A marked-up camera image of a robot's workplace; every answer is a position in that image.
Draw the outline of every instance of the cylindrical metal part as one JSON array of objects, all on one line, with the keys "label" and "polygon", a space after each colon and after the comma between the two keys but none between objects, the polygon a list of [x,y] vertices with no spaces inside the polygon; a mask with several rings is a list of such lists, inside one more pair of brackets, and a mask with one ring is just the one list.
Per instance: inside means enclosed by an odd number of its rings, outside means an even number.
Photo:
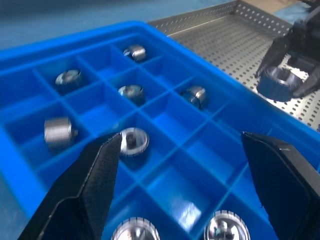
[{"label": "cylindrical metal part", "polygon": [[59,117],[44,122],[44,141],[51,150],[62,150],[73,144],[78,131],[73,129],[68,117]]},{"label": "cylindrical metal part", "polygon": [[256,90],[268,99],[287,102],[302,84],[302,79],[289,69],[272,66],[261,74]]},{"label": "cylindrical metal part", "polygon": [[118,92],[121,96],[130,99],[138,107],[146,102],[145,90],[140,85],[126,85],[120,87]]},{"label": "cylindrical metal part", "polygon": [[206,89],[198,85],[187,88],[180,95],[200,110],[204,109],[209,103]]},{"label": "cylindrical metal part", "polygon": [[122,130],[121,135],[120,159],[131,169],[141,167],[147,160],[149,135],[136,127]]},{"label": "cylindrical metal part", "polygon": [[147,57],[146,49],[138,44],[130,45],[123,51],[123,55],[136,62],[142,62]]},{"label": "cylindrical metal part", "polygon": [[55,79],[55,87],[62,96],[75,91],[85,85],[82,72],[77,69],[64,71]]},{"label": "cylindrical metal part", "polygon": [[204,240],[250,240],[244,221],[232,211],[217,211],[204,228]]},{"label": "cylindrical metal part", "polygon": [[147,219],[132,217],[116,228],[111,240],[160,240],[160,237],[155,226]]}]

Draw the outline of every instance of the perforated metal sheet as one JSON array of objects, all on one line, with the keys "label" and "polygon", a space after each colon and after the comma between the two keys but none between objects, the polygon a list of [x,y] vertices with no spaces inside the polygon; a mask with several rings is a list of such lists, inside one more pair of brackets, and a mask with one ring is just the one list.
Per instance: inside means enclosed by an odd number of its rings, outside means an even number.
[{"label": "perforated metal sheet", "polygon": [[230,15],[235,11],[236,6],[237,1],[231,1],[196,11],[186,12],[177,16],[151,21],[149,24],[162,33],[170,35]]},{"label": "perforated metal sheet", "polygon": [[[234,12],[240,8],[243,10],[243,4],[243,2],[238,3]],[[264,16],[263,21],[261,19],[255,21],[249,15],[245,16],[238,11],[182,31],[176,30],[175,33],[170,34],[170,37],[258,94],[256,90],[258,80],[254,77],[254,73],[273,38],[285,34],[291,25],[247,3],[245,7],[251,15]],[[282,64],[285,67],[288,67],[285,64],[287,60],[286,58]],[[303,79],[308,77],[305,72],[291,69]],[[320,93],[313,93],[304,99],[293,99],[289,102],[266,100],[313,129],[319,128]]]}]

